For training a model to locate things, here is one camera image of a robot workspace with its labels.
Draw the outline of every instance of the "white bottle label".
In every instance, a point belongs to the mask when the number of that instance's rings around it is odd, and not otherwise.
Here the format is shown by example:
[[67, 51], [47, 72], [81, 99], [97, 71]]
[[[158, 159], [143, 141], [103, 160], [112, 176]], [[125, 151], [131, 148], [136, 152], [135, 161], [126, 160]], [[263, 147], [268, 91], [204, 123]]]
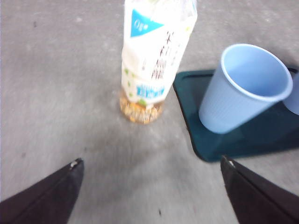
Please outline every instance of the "white bottle label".
[[183, 21], [155, 21], [126, 1], [121, 84], [131, 102], [147, 106], [166, 98], [196, 19], [194, 13]]

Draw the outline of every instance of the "concrete floor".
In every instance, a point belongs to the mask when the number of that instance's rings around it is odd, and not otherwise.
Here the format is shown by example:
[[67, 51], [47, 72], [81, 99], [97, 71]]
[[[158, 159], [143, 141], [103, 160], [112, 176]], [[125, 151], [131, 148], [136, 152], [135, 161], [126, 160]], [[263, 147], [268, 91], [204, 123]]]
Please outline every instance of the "concrete floor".
[[[200, 0], [180, 70], [215, 68], [238, 42], [299, 64], [298, 11], [297, 0]], [[119, 0], [1, 1], [1, 199], [82, 157], [71, 224], [237, 223], [173, 89], [151, 125], [120, 114], [122, 27]], [[238, 161], [299, 195], [299, 150]]]

